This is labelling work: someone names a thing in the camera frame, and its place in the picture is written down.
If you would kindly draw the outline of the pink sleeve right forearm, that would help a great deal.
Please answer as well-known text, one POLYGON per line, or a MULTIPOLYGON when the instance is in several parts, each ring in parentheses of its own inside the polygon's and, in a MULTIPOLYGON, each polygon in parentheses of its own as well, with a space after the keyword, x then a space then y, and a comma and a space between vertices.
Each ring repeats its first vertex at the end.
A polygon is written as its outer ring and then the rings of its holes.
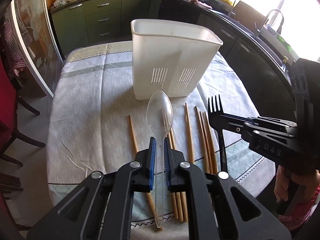
POLYGON ((289 230, 296 230, 304 225, 312 215, 315 206, 318 204, 319 186, 317 187, 313 197, 306 203, 297 204, 288 216, 279 215, 278 219, 289 230))

